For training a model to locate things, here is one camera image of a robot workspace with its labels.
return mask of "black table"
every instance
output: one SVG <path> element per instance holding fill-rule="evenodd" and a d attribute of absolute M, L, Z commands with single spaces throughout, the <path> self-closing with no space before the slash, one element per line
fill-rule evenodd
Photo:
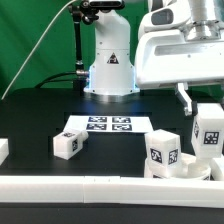
<path fill-rule="evenodd" d="M 201 92 L 193 100 L 215 102 Z M 138 100 L 102 103 L 70 89 L 21 89 L 0 102 L 0 137 L 10 155 L 0 175 L 83 175 L 143 177 L 143 134 L 89 133 L 69 161 L 53 156 L 52 139 L 70 115 L 148 116 L 154 130 L 181 136 L 182 152 L 193 154 L 193 118 L 185 117 L 174 91 L 144 91 Z M 223 223 L 222 209 L 119 204 L 0 204 L 3 223 Z"/>

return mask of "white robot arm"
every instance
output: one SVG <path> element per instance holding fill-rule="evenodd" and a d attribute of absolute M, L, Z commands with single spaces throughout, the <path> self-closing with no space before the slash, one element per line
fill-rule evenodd
<path fill-rule="evenodd" d="M 89 70 L 85 96 L 99 101 L 120 102 L 138 95 L 135 69 L 130 63 L 130 25 L 114 10 L 124 7 L 124 2 L 89 0 L 82 6 L 84 10 L 85 7 L 98 10 L 94 21 L 95 61 Z"/>
<path fill-rule="evenodd" d="M 157 5 L 156 5 L 156 8 L 158 8 L 158 5 L 162 6 L 162 7 L 160 7 L 160 8 L 163 8 L 163 7 L 166 7 L 166 6 L 168 6 L 168 5 L 170 5 L 170 4 L 174 3 L 174 2 L 176 2 L 177 0 L 159 0 L 159 1 L 148 0 L 148 10 L 149 10 L 149 12 L 152 11 L 153 6 L 154 6 L 155 4 L 157 4 Z"/>
<path fill-rule="evenodd" d="M 176 88 L 185 114 L 191 115 L 188 85 L 224 82 L 223 14 L 219 0 L 177 0 L 146 14 L 135 57 L 138 87 Z"/>

